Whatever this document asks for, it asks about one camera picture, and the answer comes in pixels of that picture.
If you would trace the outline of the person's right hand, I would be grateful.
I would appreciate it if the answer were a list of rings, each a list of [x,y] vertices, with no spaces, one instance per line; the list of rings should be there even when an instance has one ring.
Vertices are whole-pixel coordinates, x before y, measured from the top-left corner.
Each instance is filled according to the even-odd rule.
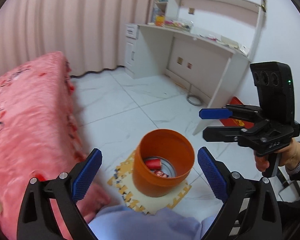
[[[295,139],[290,141],[290,144],[277,151],[281,155],[279,166],[284,166],[289,170],[293,170],[300,163],[300,142]],[[264,172],[269,167],[268,157],[258,157],[254,152],[256,167],[260,172]]]

